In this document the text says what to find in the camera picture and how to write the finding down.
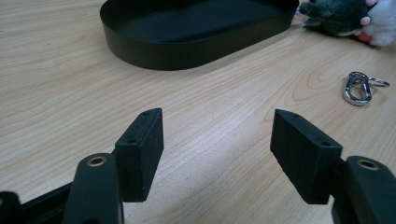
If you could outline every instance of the dark green plush toy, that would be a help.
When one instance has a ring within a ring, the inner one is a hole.
[[[309,0],[299,7],[306,25],[321,26],[330,35],[354,34],[368,10],[366,0]]]

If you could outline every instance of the metal hook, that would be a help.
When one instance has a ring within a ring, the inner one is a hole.
[[[358,98],[352,95],[351,93],[352,88],[359,84],[361,84],[361,89],[364,92],[363,94],[364,98]],[[347,102],[349,102],[352,105],[367,105],[372,100],[370,87],[389,87],[389,86],[390,84],[384,80],[375,77],[367,77],[366,75],[360,72],[351,72],[349,74],[349,80],[346,84],[346,89],[344,91],[343,97]]]

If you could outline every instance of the plush toy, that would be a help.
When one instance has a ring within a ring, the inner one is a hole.
[[[304,23],[330,35],[356,35],[385,47],[396,38],[396,0],[309,0],[300,4]]]

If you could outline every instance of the oval black tray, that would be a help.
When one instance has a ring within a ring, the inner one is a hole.
[[[179,70],[210,63],[286,31],[298,0],[108,0],[100,16],[127,63]]]

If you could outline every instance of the wooden tabletop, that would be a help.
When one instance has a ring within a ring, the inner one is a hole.
[[[371,48],[295,18],[288,31],[197,68],[143,69],[109,50],[105,0],[0,3],[0,189],[23,203],[73,180],[80,160],[111,152],[148,109],[163,109],[164,151],[148,200],[126,223],[332,223],[308,205],[270,151],[276,108],[396,173],[396,44]],[[390,83],[354,106],[347,75]]]

